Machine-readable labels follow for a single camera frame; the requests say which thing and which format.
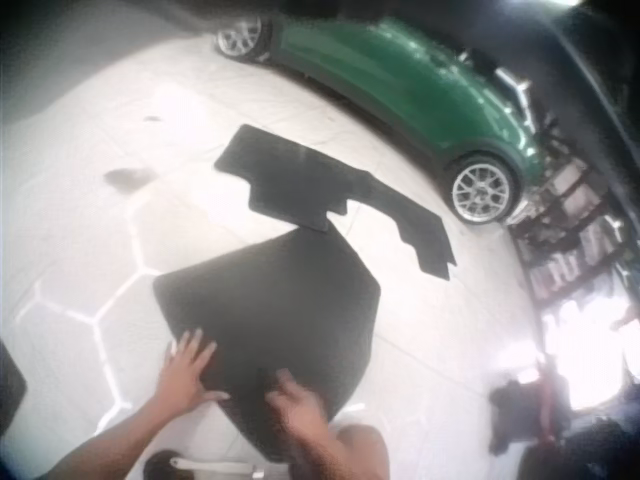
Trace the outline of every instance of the white tile floor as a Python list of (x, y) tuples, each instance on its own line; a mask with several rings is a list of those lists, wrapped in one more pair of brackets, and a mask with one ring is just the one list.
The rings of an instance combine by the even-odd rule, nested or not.
[[(18, 91), (35, 112), (5, 125), (2, 152), (2, 338), (29, 385), (1, 444), (12, 467), (45, 472), (152, 394), (170, 339), (154, 276), (293, 228), (250, 211), (249, 186), (211, 169), (249, 123), (371, 171), (441, 215), (453, 245), (445, 282), (381, 213), (350, 202), (330, 215), (382, 287), (373, 358), (342, 419), (381, 429), (393, 478), (512, 477), (487, 454), (485, 394), (503, 353), (531, 341), (532, 312), (502, 228), (463, 226), (365, 123), (277, 69), (216, 56), (210, 36), (117, 2), (85, 2), (47, 35)], [(122, 168), (155, 179), (121, 194), (103, 176)], [(161, 447), (262, 462), (215, 407), (148, 453)]]

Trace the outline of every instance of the tire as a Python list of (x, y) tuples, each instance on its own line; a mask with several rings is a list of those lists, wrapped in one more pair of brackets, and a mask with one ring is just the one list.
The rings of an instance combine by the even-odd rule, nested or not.
[(238, 62), (264, 62), (269, 58), (271, 23), (260, 17), (227, 22), (216, 32), (216, 50)]
[(506, 218), (520, 196), (511, 168), (484, 152), (466, 155), (456, 161), (448, 173), (447, 204), (456, 217), (468, 225), (484, 225)]

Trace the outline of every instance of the black floor mat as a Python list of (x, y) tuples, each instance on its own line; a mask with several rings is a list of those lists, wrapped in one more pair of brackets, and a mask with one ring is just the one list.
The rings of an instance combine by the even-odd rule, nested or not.
[(455, 259), (442, 219), (369, 172), (248, 125), (215, 167), (251, 184), (252, 210), (320, 231), (329, 226), (327, 211), (344, 215), (347, 199), (366, 203), (395, 220), (422, 271), (449, 279), (447, 264)]
[(11, 425), (26, 392), (27, 382), (0, 341), (0, 437)]
[(227, 415), (272, 461), (284, 459), (264, 402), (275, 371), (288, 368), (332, 417), (368, 364), (380, 287), (333, 225), (163, 275), (154, 290), (176, 338), (201, 327), (218, 342), (203, 383), (231, 394)]

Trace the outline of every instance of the car body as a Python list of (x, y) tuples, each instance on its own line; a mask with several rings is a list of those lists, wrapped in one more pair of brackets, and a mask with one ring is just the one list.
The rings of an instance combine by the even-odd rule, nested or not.
[(244, 19), (218, 33), (218, 48), (241, 60), (269, 56), (382, 119), (435, 162), (467, 223), (513, 215), (542, 181), (541, 156), (516, 109), (452, 51), (400, 21)]

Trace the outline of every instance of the car door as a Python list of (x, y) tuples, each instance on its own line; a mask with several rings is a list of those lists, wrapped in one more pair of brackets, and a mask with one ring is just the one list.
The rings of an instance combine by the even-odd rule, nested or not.
[(468, 136), (451, 54), (404, 24), (287, 23), (280, 59), (317, 78), (397, 130), (440, 153)]

